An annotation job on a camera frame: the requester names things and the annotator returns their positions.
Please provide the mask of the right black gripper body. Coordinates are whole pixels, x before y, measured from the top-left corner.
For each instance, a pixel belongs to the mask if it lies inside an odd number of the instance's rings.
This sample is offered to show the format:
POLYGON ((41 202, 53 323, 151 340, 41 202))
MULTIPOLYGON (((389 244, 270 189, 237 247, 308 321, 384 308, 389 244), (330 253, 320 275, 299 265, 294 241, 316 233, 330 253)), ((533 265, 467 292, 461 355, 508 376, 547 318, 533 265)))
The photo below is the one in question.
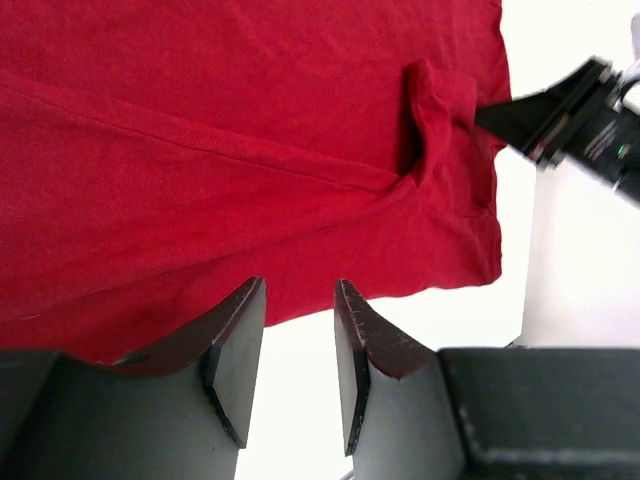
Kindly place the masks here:
POLYGON ((553 85, 571 77, 585 80, 585 96, 543 159, 530 161, 545 170, 568 160, 637 204, 639 114, 623 105, 622 75, 609 62, 591 57, 553 85))

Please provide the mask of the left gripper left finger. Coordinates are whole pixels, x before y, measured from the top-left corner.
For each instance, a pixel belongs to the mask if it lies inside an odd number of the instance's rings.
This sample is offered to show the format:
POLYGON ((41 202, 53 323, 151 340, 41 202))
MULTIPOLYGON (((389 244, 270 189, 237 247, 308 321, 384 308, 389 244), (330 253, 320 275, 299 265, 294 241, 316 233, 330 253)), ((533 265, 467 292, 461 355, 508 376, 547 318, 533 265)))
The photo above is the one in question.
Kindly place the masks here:
POLYGON ((266 312, 251 278, 110 364, 1 353, 5 479, 231 479, 245 448, 266 312))

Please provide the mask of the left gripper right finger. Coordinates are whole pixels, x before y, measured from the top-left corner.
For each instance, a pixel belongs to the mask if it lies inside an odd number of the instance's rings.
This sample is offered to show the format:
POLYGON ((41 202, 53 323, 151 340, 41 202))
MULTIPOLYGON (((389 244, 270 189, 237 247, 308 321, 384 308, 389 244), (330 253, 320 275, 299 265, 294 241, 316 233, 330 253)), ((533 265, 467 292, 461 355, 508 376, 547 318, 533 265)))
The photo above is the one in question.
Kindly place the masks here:
POLYGON ((434 351, 341 280, 345 454, 359 479, 635 479, 635 349, 434 351))

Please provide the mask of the red t shirt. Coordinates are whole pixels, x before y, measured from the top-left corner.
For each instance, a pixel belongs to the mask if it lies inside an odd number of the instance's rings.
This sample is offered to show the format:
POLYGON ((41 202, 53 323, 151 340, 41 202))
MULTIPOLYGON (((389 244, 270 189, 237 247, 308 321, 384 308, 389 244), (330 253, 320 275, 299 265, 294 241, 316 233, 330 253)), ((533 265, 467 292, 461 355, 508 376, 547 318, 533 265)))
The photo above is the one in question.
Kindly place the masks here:
POLYGON ((1 344, 110 362, 501 273, 498 1, 5 1, 1 344))

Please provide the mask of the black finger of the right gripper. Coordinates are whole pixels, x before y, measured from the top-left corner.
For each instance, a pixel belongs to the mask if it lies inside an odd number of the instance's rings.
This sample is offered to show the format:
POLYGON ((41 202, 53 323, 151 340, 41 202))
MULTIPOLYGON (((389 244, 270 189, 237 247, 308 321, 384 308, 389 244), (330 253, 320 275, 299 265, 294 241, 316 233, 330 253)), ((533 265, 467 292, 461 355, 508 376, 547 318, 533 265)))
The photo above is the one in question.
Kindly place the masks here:
POLYGON ((529 160, 542 160, 584 96, 585 80, 567 78, 536 94, 479 107, 475 124, 529 160))

